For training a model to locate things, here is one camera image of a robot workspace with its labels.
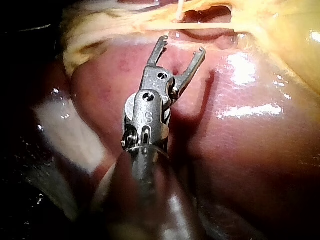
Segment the right arm instrument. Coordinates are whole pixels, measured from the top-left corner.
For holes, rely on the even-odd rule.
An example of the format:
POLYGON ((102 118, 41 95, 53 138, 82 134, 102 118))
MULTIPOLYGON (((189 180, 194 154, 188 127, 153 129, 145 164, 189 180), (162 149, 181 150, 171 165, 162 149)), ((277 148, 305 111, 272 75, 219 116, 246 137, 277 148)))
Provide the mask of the right arm instrument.
POLYGON ((170 71, 151 65, 144 68, 139 90, 127 99, 123 110, 121 145, 125 151, 153 146, 169 157, 169 89, 173 83, 170 71))

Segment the right arm instrument jaw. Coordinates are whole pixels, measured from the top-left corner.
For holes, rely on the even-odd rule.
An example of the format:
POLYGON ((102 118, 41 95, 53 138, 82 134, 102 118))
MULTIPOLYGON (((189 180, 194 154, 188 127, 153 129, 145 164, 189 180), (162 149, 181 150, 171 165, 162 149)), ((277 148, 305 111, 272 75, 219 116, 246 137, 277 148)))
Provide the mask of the right arm instrument jaw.
POLYGON ((168 45, 168 38, 169 37, 167 35, 163 35, 158 39, 147 61, 146 67, 158 67, 157 63, 162 54, 166 51, 166 46, 168 45))
POLYGON ((200 47, 197 52, 193 53, 193 58, 183 74, 174 76, 174 85, 171 90, 174 98, 180 98, 184 90, 188 87, 197 70, 205 60, 206 50, 200 47))

